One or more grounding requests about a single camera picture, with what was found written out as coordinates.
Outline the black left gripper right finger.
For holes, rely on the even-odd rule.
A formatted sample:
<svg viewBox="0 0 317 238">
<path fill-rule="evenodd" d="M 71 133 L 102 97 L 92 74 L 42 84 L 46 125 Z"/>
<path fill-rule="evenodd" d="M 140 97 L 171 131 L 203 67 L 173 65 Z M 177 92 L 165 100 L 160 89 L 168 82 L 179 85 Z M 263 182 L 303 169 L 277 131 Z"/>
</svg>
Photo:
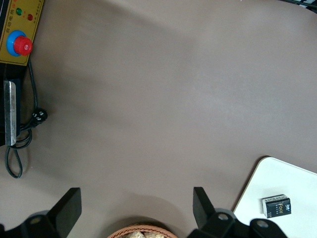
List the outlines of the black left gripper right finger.
<svg viewBox="0 0 317 238">
<path fill-rule="evenodd" d="M 232 211 L 214 208 L 202 187 L 193 188 L 193 215 L 197 224 L 190 238 L 285 238 L 286 234 L 274 222 L 253 219 L 241 223 Z"/>
</svg>

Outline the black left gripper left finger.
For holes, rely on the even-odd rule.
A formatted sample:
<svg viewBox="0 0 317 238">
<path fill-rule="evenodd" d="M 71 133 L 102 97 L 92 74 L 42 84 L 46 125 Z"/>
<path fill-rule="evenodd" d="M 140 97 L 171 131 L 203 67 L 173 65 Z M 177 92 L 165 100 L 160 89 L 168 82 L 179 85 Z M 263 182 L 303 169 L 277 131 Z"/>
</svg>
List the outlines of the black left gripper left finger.
<svg viewBox="0 0 317 238">
<path fill-rule="evenodd" d="M 81 189 L 70 188 L 49 211 L 29 216 L 17 227 L 5 230 L 0 225 L 2 238 L 66 238 L 82 214 Z"/>
</svg>

